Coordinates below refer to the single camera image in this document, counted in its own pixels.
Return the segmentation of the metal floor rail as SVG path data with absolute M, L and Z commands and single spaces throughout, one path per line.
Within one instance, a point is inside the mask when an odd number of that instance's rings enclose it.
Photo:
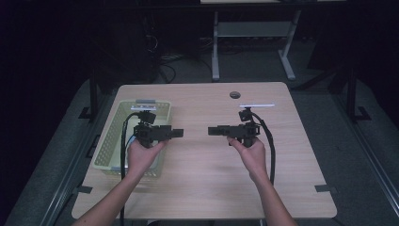
M 336 106 L 339 108 L 346 124 L 349 126 L 350 130 L 354 134 L 357 143 L 359 144 L 363 154 L 365 155 L 366 161 L 368 162 L 371 171 L 375 176 L 375 179 L 379 183 L 387 201 L 391 206 L 391 209 L 399 218 L 399 190 L 395 187 L 391 178 L 383 168 L 381 162 L 375 155 L 372 146 L 370 145 L 368 139 L 359 127 L 359 123 L 356 120 L 353 120 L 346 112 L 344 101 L 336 95 L 334 95 L 332 99 Z
M 54 226 L 64 205 L 84 181 L 104 128 L 113 96 L 100 95 L 97 104 L 76 96 L 42 157 L 50 192 L 40 226 Z

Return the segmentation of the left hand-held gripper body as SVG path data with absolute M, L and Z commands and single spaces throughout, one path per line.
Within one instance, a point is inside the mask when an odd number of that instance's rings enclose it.
M 154 141 L 171 139 L 171 126 L 154 125 L 156 115 L 149 109 L 136 112 L 136 116 L 139 118 L 139 123 L 134 127 L 134 136 L 142 146 L 149 148 Z

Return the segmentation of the person's left hand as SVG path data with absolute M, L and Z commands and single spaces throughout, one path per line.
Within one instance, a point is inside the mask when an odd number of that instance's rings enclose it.
M 141 178 L 167 144 L 166 141 L 160 141 L 155 146 L 146 148 L 137 140 L 133 141 L 128 148 L 127 176 L 130 178 Z

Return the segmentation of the pale yellow plastic basket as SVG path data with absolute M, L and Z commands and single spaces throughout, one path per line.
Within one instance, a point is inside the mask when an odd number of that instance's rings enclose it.
M 149 110 L 156 115 L 154 125 L 167 125 L 171 122 L 171 103 L 156 100 L 120 101 L 116 111 L 111 113 L 95 151 L 92 166 L 105 174 L 120 176 L 120 146 L 122 126 L 134 112 Z

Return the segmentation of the person's right hand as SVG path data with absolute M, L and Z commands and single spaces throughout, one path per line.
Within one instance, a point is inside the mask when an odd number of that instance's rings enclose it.
M 230 145 L 239 153 L 246 169 L 249 172 L 250 178 L 254 182 L 259 182 L 268 178 L 265 163 L 265 147 L 264 144 L 258 139 L 252 139 L 253 144 L 250 147 L 245 147 L 237 139 L 228 137 Z

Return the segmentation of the black metal stand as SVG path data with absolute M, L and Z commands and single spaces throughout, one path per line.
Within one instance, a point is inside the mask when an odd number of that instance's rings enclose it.
M 91 71 L 88 83 L 89 83 L 89 106 L 85 106 L 81 110 L 79 119 L 94 121 L 99 112 L 98 82 L 97 82 L 97 73 L 95 69 Z
M 347 67 L 346 89 L 346 114 L 353 123 L 369 121 L 370 115 L 363 106 L 356 106 L 357 97 L 357 73 L 353 66 Z

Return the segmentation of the white metal stand frame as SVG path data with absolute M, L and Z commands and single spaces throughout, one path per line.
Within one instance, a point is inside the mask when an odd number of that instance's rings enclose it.
M 282 49 L 278 50 L 279 60 L 289 80 L 295 80 L 295 73 L 288 58 L 301 11 L 297 10 L 291 21 L 281 22 L 222 22 L 219 13 L 214 13 L 212 79 L 220 79 L 218 40 L 220 38 L 285 38 Z

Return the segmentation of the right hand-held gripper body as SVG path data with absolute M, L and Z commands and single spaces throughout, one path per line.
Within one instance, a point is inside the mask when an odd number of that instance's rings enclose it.
M 258 136 L 260 130 L 263 129 L 269 146 L 273 147 L 274 139 L 270 130 L 264 120 L 254 113 L 251 108 L 252 105 L 243 105 L 243 110 L 239 112 L 242 124 L 234 126 L 228 136 L 236 138 L 239 142 L 244 142 L 245 147 L 250 147 L 253 145 L 252 139 Z

